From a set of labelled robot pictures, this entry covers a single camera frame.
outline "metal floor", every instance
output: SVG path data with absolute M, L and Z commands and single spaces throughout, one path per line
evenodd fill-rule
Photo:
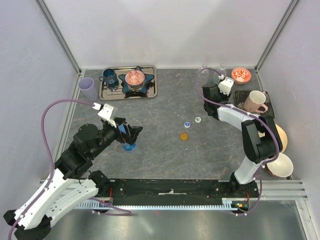
M 261 201 L 248 216 L 238 217 L 214 210 L 132 212 L 133 216 L 98 216 L 73 210 L 46 240 L 307 239 L 294 201 Z

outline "gray countertop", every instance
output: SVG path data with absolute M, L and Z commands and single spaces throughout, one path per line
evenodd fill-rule
M 232 91 L 259 90 L 256 73 L 244 85 L 235 84 Z M 100 86 L 102 70 L 86 70 L 85 77 Z M 208 116 L 195 90 L 196 69 L 158 69 L 158 95 L 155 98 L 112 100 L 116 116 L 126 118 L 131 126 L 143 126 L 136 149 L 126 152 L 113 142 L 93 162 L 90 170 L 101 170 L 108 178 L 158 179 L 229 179 L 244 159 L 242 133 L 232 125 Z M 80 93 L 78 99 L 86 100 Z M 201 117 L 201 123 L 195 118 Z M 185 122 L 191 127 L 186 129 Z M 66 146 L 83 124 L 102 127 L 97 111 L 77 104 Z M 188 140 L 180 139 L 181 133 Z M 259 177 L 274 179 L 263 170 Z

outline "orange patterned bowl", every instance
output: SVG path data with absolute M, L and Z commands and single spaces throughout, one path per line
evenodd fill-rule
M 132 70 L 125 75 L 125 81 L 132 87 L 138 87 L 144 83 L 145 77 L 142 71 Z
M 251 79 L 251 73 L 243 67 L 233 69 L 231 76 L 236 84 L 246 84 Z

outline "red bowl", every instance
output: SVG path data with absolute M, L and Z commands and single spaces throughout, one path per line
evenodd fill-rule
M 246 84 L 251 79 L 251 73 L 243 67 L 233 69 L 231 76 L 236 84 Z

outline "beige bowl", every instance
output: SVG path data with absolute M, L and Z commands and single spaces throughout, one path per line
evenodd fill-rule
M 279 153 L 279 157 L 275 161 L 267 163 L 266 167 L 272 175 L 280 178 L 289 177 L 294 171 L 291 159 L 283 153 Z

